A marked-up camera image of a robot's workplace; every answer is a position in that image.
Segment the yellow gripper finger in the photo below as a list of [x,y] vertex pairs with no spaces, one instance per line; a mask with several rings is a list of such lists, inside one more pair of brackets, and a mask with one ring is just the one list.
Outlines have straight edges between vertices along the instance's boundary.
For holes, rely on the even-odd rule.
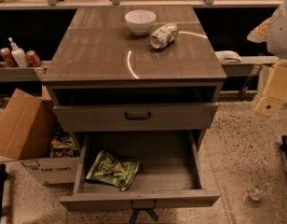
[[262,21],[247,35],[247,39],[253,43],[262,43],[267,41],[267,32],[270,24],[270,18]]
[[254,111],[272,117],[287,102],[287,60],[280,60],[268,69],[265,87]]

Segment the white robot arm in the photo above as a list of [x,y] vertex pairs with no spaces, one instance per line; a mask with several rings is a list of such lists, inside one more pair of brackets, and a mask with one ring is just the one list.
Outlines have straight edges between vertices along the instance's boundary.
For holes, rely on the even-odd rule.
[[271,117],[287,102],[287,0],[247,35],[254,43],[266,42],[267,51],[279,60],[268,69],[268,77],[254,111]]

